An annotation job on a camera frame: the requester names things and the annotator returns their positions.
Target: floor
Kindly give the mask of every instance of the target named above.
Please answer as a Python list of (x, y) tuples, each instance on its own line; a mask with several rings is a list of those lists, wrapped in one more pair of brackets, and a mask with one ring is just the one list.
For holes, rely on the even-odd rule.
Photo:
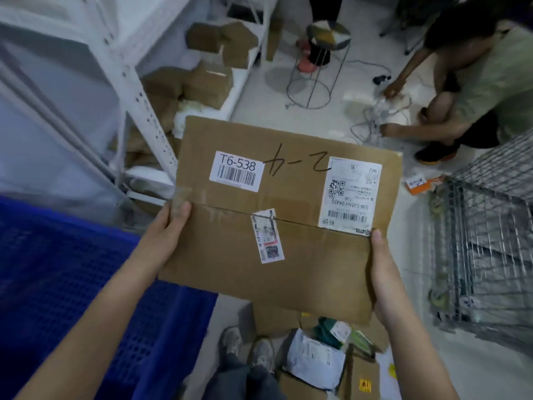
[[(403, 44), (394, 36), (383, 39), (378, 36), (380, 28), (386, 25), (390, 15), (389, 9), (379, 5), (362, 0), (344, 1), (339, 22), (346, 25), (352, 33), (351, 49), (346, 61), (359, 59), (379, 63), (389, 67), (393, 75), (397, 75), (409, 59), (403, 55)], [(346, 100), (353, 99), (351, 96), (354, 93), (359, 95), (359, 99), (366, 97), (371, 100), (375, 89), (371, 80), (374, 76), (384, 74), (384, 70), (345, 63), (326, 107), (306, 110), (291, 105), (286, 87), (297, 56), (293, 46), (296, 39), (296, 34), (285, 31), (274, 61), (257, 67), (251, 73), (232, 121), (356, 143), (357, 139), (350, 132), (350, 127), (361, 122), (361, 107)], [(338, 64), (337, 60), (332, 59), (320, 74), (325, 84), (333, 83)], [(413, 98), (413, 105), (405, 112), (406, 120), (414, 118), (416, 110), (431, 100), (434, 95), (431, 84), (432, 64), (428, 61), (417, 69), (406, 85), (406, 93)], [(305, 101), (304, 87), (294, 88), (292, 91), (293, 99)], [(352, 130), (360, 137), (368, 132), (364, 126)], [(403, 152), (404, 176), (424, 174), (431, 177), (444, 172), (450, 173), (482, 153), (462, 147), (454, 160), (427, 168), (417, 165), (412, 159), (413, 153), (420, 149), (419, 144), (396, 140), (383, 141), (382, 146)], [(413, 305), (430, 330), (459, 395), (463, 399), (485, 400), (531, 398), (533, 383), (528, 380), (528, 376), (533, 362), (530, 359), (498, 345), (475, 339), (471, 334), (461, 331), (455, 334), (444, 333), (433, 326), (426, 301), (431, 285), (433, 227), (428, 199), (427, 194), (413, 197), (405, 188), (400, 187), (388, 233), (390, 248)], [(201, 398), (205, 384), (217, 368), (218, 337), (225, 327), (236, 324), (241, 325), (245, 342), (248, 343), (242, 354), (244, 360), (254, 337), (250, 303), (219, 296), (195, 369), (186, 381), (184, 399)]]

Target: person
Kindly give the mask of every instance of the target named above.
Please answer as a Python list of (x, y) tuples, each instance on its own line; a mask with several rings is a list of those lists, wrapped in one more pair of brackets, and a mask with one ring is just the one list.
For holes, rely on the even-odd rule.
[[(185, 202), (170, 221), (170, 206), (165, 204), (131, 256), (19, 391), (16, 400), (95, 397), (137, 302), (176, 249), (190, 213), (191, 204)], [(371, 244), (375, 311), (389, 332), (403, 400), (457, 400), (448, 372), (410, 304), (388, 243), (379, 230), (373, 231)], [(254, 343), (250, 365), (238, 361), (241, 345), (238, 328), (224, 330), (221, 363), (207, 384), (203, 400), (285, 399), (272, 374), (274, 349), (270, 340)]]
[(464, 144), (496, 147), (533, 128), (533, 33), (491, 16), (484, 3), (467, 1), (444, 11), (384, 94), (395, 97), (430, 54), (436, 97), (418, 125), (385, 124), (382, 135), (429, 141), (415, 154), (423, 164), (453, 158)]
[[(342, 0), (309, 0), (309, 4), (311, 4), (313, 22), (336, 22)], [(319, 66), (325, 66), (330, 62), (331, 53), (316, 46), (307, 37), (297, 40), (296, 46), (304, 52), (297, 66), (301, 73), (313, 73), (318, 70)]]

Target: jeans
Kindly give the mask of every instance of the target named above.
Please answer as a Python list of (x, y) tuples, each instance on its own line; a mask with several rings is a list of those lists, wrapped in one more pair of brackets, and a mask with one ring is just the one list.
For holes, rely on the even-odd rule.
[[(311, 12), (313, 13), (313, 22), (316, 21), (333, 21), (337, 22), (338, 13), (341, 10), (342, 0), (309, 0)], [(324, 66), (330, 62), (330, 52), (311, 44), (311, 54), (309, 61), (317, 66)]]
[(228, 354), (205, 388), (202, 400), (286, 400), (274, 375)]

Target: perforated plastic crate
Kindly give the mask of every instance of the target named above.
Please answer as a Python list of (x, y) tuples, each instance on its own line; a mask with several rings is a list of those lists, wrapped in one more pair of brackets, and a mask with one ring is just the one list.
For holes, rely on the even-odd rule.
[[(9, 399), (82, 316), (138, 236), (0, 197), (0, 399)], [(194, 367), (214, 293), (156, 281), (97, 398), (170, 398)]]

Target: metal wire basket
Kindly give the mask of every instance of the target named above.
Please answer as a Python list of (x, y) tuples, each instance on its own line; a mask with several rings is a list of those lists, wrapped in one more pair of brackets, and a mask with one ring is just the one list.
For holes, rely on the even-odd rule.
[(436, 314), (533, 355), (533, 130), (451, 175), (437, 195)]

